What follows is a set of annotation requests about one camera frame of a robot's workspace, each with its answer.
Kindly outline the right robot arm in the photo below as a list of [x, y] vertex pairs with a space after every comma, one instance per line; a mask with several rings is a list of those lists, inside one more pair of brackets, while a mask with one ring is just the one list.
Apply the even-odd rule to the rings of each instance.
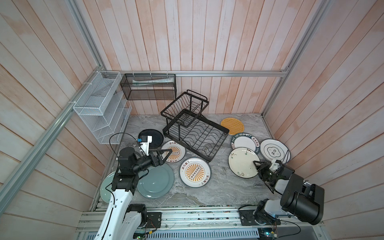
[[258, 203], [253, 212], [258, 225], [279, 225], [280, 216], [293, 216], [311, 225], [321, 222], [325, 199], [322, 187], [309, 184], [281, 161], [253, 164], [269, 190], [281, 196], [278, 200], [265, 199]]

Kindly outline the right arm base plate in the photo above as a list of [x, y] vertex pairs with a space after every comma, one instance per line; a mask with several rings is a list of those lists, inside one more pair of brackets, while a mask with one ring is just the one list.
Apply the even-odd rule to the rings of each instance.
[[239, 210], [242, 226], [280, 225], [281, 221], [273, 218], [264, 210]]

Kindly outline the white plate green patterned rim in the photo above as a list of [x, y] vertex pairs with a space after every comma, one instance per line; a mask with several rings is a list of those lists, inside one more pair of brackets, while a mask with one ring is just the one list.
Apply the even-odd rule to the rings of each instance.
[[255, 136], [248, 133], [238, 133], [234, 135], [231, 139], [231, 146], [233, 150], [237, 148], [247, 148], [256, 154], [260, 152], [260, 142]]

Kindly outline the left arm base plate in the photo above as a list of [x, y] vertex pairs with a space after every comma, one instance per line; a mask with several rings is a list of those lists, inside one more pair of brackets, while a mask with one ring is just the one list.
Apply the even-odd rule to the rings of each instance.
[[162, 223], [161, 212], [140, 213], [139, 216], [141, 217], [139, 229], [142, 229], [142, 228], [158, 229], [161, 227], [161, 223]]

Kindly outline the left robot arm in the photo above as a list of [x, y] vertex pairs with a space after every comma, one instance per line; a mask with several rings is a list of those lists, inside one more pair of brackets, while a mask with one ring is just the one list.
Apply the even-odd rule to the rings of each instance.
[[147, 224], [147, 209], [143, 204], [131, 204], [140, 172], [161, 166], [172, 154], [171, 149], [149, 151], [138, 158], [132, 147], [118, 155], [119, 167], [112, 180], [111, 198], [96, 240], [132, 240], [135, 231]]

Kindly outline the cream floral plate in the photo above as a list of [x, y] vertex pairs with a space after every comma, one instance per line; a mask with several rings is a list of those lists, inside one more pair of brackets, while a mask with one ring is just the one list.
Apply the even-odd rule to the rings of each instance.
[[254, 161], [259, 162], [258, 155], [248, 148], [236, 148], [228, 157], [231, 171], [238, 177], [250, 179], [258, 174]]

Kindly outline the black wire dish rack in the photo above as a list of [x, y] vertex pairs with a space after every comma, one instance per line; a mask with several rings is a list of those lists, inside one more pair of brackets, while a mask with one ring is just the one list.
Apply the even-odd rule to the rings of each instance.
[[167, 121], [163, 128], [165, 137], [210, 163], [229, 135], [229, 129], [203, 115], [208, 105], [206, 96], [187, 90], [166, 106], [161, 115]]

